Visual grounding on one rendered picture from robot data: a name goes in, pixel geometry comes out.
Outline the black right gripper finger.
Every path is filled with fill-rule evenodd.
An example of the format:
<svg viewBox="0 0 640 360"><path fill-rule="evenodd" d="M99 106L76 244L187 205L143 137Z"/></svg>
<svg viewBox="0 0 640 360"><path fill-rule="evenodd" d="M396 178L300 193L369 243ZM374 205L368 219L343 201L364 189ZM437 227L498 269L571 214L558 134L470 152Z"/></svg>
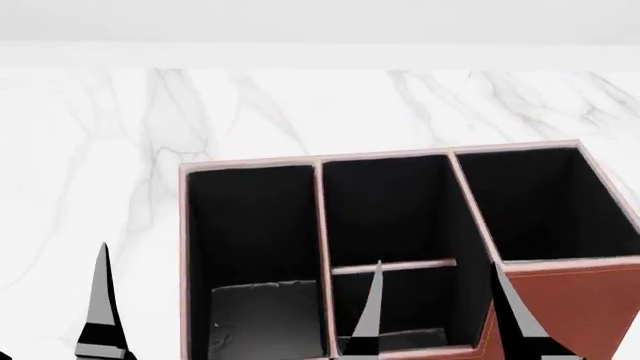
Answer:
<svg viewBox="0 0 640 360"><path fill-rule="evenodd" d="M576 360L575 353L550 337L496 263L491 287L505 360Z"/></svg>
<svg viewBox="0 0 640 360"><path fill-rule="evenodd" d="M339 360L379 360L382 263L378 261L367 301Z"/></svg>

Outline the brown leather compartment caddy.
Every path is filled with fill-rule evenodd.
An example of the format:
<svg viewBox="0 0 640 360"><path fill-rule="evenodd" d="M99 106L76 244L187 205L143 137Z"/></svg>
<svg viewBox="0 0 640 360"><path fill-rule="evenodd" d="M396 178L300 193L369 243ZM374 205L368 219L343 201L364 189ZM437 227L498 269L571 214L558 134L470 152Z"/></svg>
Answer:
<svg viewBox="0 0 640 360"><path fill-rule="evenodd" d="M181 360L505 360L496 263L576 360L640 311L640 218L578 141L183 164Z"/></svg>

